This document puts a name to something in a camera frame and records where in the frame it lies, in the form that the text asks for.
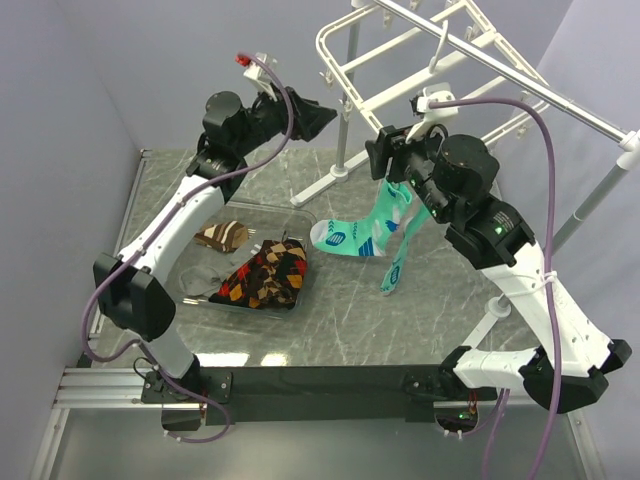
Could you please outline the teal patterned sock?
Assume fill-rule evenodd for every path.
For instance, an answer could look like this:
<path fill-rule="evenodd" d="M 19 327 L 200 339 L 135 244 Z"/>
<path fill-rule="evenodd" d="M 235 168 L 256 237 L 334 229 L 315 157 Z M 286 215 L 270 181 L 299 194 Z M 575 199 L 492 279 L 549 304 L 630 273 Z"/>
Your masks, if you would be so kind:
<path fill-rule="evenodd" d="M 401 222 L 401 242 L 380 285 L 380 292 L 383 295 L 390 295 L 395 291 L 409 256 L 410 243 L 430 218 L 431 213 L 422 202 L 415 201 L 414 205 L 410 207 L 409 216 Z"/>
<path fill-rule="evenodd" d="M 411 191 L 400 183 L 384 180 L 367 216 L 356 221 L 321 220 L 310 231 L 312 245 L 325 253 L 380 257 L 400 226 L 413 201 Z"/>

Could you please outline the white clip sock hanger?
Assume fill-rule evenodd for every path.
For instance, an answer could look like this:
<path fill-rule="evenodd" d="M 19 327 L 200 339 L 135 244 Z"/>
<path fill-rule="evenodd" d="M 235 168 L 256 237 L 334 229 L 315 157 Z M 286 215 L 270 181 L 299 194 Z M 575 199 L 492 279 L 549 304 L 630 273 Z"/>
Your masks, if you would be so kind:
<path fill-rule="evenodd" d="M 389 26 L 394 18 L 400 16 L 377 3 L 364 4 L 361 1 L 354 1 L 352 3 L 352 11 L 322 27 L 315 40 L 317 54 L 326 66 L 326 71 L 322 74 L 325 83 L 329 87 L 337 84 L 343 92 L 343 97 L 341 98 L 342 113 L 338 129 L 338 156 L 336 157 L 336 167 L 338 169 L 344 168 L 346 163 L 344 157 L 347 149 L 349 119 L 352 112 L 357 112 L 369 127 L 373 130 L 378 130 L 382 127 L 382 123 L 375 115 L 377 109 L 407 93 L 428 94 L 431 81 L 439 79 L 468 58 L 466 54 L 459 51 L 454 51 L 447 55 L 442 53 L 443 48 L 456 39 L 450 33 L 450 19 L 460 12 L 464 13 L 471 21 L 462 39 L 464 43 L 479 49 L 492 46 L 502 55 L 501 62 L 503 64 L 510 65 L 511 68 L 519 71 L 537 84 L 543 86 L 547 84 L 529 62 L 498 32 L 475 2 L 469 0 L 447 1 L 445 7 L 430 18 L 430 21 L 436 24 L 442 32 L 436 36 L 438 45 L 429 63 L 421 70 L 396 82 L 376 95 L 364 98 L 354 84 L 356 69 L 423 33 L 420 28 L 414 27 L 363 54 L 358 54 L 361 21 L 377 11 L 383 12 L 383 24 L 385 26 Z M 344 29 L 349 31 L 349 39 L 347 61 L 341 64 L 329 50 L 327 41 L 330 36 Z"/>

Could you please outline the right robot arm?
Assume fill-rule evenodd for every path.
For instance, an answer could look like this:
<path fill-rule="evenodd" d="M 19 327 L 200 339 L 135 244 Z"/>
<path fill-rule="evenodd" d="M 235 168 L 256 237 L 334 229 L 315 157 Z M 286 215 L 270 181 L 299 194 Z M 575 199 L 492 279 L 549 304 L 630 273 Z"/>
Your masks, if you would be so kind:
<path fill-rule="evenodd" d="M 445 239 L 509 300 L 539 341 L 515 352 L 457 347 L 440 364 L 439 387 L 449 399 L 471 389 L 524 390 L 549 408 L 559 373 L 559 414 L 597 402 L 632 349 L 591 322 L 555 274 L 519 212 L 491 194 L 499 162 L 474 136 L 442 136 L 433 128 L 411 141 L 405 129 L 380 130 L 365 144 L 373 179 L 409 183 Z"/>

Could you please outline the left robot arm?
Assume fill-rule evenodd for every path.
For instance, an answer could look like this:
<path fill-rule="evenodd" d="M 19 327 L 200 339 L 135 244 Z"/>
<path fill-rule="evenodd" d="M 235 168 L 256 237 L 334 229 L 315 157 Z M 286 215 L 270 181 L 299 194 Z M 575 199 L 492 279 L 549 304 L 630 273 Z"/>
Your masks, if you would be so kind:
<path fill-rule="evenodd" d="M 213 94 L 196 153 L 174 195 L 119 254 L 96 259 L 101 314 L 135 335 L 147 358 L 165 372 L 164 389 L 176 401 L 197 395 L 201 374 L 199 360 L 173 324 L 176 305 L 165 282 L 174 263 L 204 222 L 235 194 L 248 172 L 249 153 L 277 135 L 309 142 L 336 116 L 336 110 L 291 87 L 274 95 L 261 92 L 250 106 L 231 91 Z"/>

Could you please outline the brown white striped sock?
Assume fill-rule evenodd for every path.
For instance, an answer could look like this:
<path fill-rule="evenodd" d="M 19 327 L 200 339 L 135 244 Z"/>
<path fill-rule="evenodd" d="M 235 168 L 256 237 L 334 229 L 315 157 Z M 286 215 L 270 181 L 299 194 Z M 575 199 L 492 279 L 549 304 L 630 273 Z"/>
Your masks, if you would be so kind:
<path fill-rule="evenodd" d="M 238 221 L 207 225 L 194 235 L 197 244 L 222 253 L 232 253 L 249 239 L 249 230 Z"/>

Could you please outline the brown argyle sock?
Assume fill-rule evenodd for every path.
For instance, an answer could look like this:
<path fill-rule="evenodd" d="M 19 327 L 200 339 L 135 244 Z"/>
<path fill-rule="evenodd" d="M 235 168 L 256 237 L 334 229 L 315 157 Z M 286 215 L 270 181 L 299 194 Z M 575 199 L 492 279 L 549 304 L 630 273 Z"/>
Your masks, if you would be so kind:
<path fill-rule="evenodd" d="M 308 269 L 306 251 L 297 240 L 265 240 L 239 272 L 241 305 L 251 309 L 291 310 L 297 303 Z"/>

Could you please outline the red black argyle sock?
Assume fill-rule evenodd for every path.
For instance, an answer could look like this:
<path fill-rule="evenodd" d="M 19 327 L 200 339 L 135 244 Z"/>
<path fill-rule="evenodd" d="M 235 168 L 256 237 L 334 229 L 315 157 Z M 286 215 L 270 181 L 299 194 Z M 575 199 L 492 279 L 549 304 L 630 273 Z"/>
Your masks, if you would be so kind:
<path fill-rule="evenodd" d="M 265 308 L 274 298 L 275 273 L 273 266 L 249 260 L 227 277 L 208 301 L 250 309 Z"/>

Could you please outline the grey sock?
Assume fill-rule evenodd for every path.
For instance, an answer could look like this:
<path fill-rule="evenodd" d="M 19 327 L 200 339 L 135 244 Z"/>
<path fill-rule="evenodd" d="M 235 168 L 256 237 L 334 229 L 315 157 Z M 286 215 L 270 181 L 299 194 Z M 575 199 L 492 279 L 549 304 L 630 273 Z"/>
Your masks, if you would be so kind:
<path fill-rule="evenodd" d="M 180 289 L 187 296 L 209 297 L 218 291 L 227 277 L 257 253 L 256 248 L 235 253 L 204 248 L 188 258 L 186 265 L 179 270 Z"/>

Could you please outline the silver drying rack stand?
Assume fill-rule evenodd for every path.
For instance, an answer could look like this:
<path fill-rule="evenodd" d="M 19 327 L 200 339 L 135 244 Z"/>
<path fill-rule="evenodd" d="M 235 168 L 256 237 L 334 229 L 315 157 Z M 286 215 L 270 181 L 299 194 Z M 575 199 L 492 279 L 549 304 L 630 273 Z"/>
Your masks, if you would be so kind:
<path fill-rule="evenodd" d="M 397 18 L 402 18 L 411 23 L 411 29 L 414 27 L 420 28 L 423 31 L 420 35 L 429 34 L 437 39 L 436 36 L 442 32 L 436 24 L 430 21 L 430 18 L 426 19 L 417 14 L 417 2 L 411 2 L 409 7 L 403 7 L 396 1 L 361 2 L 364 4 L 377 3 L 389 8 L 392 12 L 400 15 Z M 621 154 L 616 160 L 615 165 L 575 209 L 571 217 L 561 225 L 559 230 L 553 228 L 556 213 L 555 202 L 558 198 L 558 193 L 554 186 L 549 188 L 547 222 L 543 240 L 546 244 L 550 245 L 554 251 L 558 251 L 576 234 L 585 220 L 592 215 L 611 194 L 628 172 L 638 165 L 639 134 L 636 131 L 624 130 L 613 125 L 611 122 L 575 103 L 566 95 L 555 91 L 548 83 L 545 86 L 537 84 L 519 71 L 511 68 L 510 65 L 503 64 L 501 62 L 502 55 L 494 47 L 488 46 L 479 49 L 464 43 L 462 39 L 470 24 L 470 19 L 462 12 L 450 19 L 450 33 L 454 35 L 456 39 L 449 45 L 446 45 L 442 53 L 444 55 L 454 51 L 464 53 L 468 58 L 463 60 L 463 62 L 473 60 L 482 64 L 492 70 L 495 77 L 471 91 L 466 97 L 462 99 L 455 98 L 454 101 L 447 103 L 432 104 L 434 108 L 457 107 L 458 113 L 460 108 L 472 105 L 505 105 L 519 109 L 519 114 L 511 117 L 508 121 L 498 125 L 483 136 L 483 142 L 489 147 L 495 146 L 502 138 L 508 136 L 513 131 L 540 124 L 543 119 L 543 112 L 548 108 L 554 108 L 574 118 L 591 130 L 616 142 L 621 150 Z M 349 31 L 344 29 L 330 36 L 327 41 L 329 50 L 341 64 L 347 61 L 348 39 Z M 442 75 L 439 79 L 431 81 L 429 84 L 442 83 L 442 78 L 453 72 L 457 66 Z M 365 163 L 366 154 L 360 152 L 352 158 L 346 158 L 345 156 L 344 159 L 346 161 L 344 168 L 338 169 L 335 162 L 329 174 L 322 177 L 301 193 L 293 196 L 291 199 L 292 204 L 301 206 L 332 185 L 346 180 L 351 171 Z"/>

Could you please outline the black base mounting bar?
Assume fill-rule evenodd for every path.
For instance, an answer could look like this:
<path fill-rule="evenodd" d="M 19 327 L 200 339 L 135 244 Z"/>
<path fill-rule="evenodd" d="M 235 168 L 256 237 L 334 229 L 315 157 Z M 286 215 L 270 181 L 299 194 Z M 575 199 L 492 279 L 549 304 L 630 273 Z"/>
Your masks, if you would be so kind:
<path fill-rule="evenodd" d="M 203 367 L 202 392 L 238 422 L 372 420 L 433 423 L 439 402 L 494 400 L 437 365 Z"/>

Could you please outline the aluminium extrusion rail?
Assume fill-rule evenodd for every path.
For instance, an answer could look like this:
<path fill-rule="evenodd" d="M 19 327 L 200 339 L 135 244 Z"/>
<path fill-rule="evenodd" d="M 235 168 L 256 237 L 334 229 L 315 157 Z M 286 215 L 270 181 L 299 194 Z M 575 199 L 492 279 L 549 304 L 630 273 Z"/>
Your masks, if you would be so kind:
<path fill-rule="evenodd" d="M 72 368 L 64 372 L 54 404 L 59 408 L 195 410 L 203 402 L 178 392 L 154 370 Z"/>

